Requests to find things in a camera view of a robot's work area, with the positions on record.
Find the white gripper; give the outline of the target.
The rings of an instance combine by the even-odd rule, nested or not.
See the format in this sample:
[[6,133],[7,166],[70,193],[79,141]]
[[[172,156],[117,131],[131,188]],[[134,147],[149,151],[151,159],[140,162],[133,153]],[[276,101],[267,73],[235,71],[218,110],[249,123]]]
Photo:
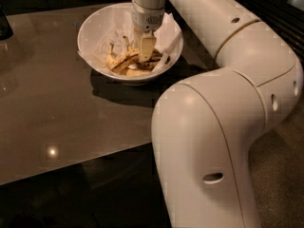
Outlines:
[[147,9],[133,0],[131,11],[134,25],[134,48],[139,49],[139,62],[144,63],[151,58],[155,48],[157,39],[152,31],[158,30],[162,25],[164,8]]

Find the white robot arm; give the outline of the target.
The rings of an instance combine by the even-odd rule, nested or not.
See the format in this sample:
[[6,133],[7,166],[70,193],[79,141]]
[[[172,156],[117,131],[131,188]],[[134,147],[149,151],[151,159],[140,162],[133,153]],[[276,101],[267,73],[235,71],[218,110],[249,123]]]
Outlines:
[[133,0],[139,32],[159,26],[166,1],[218,64],[170,86],[155,105],[152,143],[171,224],[260,228],[248,153],[298,102],[300,61],[235,0]]

